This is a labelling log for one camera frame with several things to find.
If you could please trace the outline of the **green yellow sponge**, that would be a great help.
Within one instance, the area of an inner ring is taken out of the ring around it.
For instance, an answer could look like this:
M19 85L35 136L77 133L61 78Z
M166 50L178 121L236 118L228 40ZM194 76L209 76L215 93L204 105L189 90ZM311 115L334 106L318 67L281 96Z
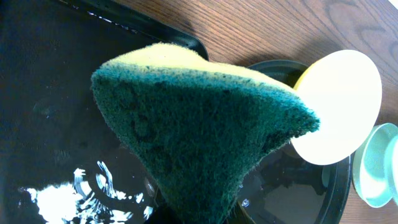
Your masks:
M91 89L106 124L184 223L223 223L244 176L320 126L291 87L175 44L108 60Z

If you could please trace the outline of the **yellow plate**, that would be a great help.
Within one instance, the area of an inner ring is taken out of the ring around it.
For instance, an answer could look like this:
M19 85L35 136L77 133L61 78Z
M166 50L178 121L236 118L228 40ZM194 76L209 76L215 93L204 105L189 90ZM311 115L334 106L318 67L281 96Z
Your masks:
M342 161L371 132L381 108L375 63L357 50L340 50L309 66L295 91L320 119L317 131L292 139L298 155L316 165Z

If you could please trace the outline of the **light blue plate front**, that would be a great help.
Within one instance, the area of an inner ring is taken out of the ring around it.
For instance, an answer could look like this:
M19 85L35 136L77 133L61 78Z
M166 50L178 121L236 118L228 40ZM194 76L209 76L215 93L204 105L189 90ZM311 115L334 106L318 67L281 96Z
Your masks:
M393 200L386 183L384 156L387 145L395 136L396 125L385 123L375 126L354 154L354 188L372 208L381 208Z

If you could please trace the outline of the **light blue plate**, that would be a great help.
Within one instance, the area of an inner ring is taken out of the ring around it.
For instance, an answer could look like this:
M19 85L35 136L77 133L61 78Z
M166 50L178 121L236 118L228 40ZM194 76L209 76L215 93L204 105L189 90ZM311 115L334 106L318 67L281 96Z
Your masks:
M354 154L354 188L372 208L381 208L393 200L386 183L384 156L387 145L395 136L396 125L385 123L375 126Z
M386 147L384 173L389 193L397 204L397 136L393 137Z

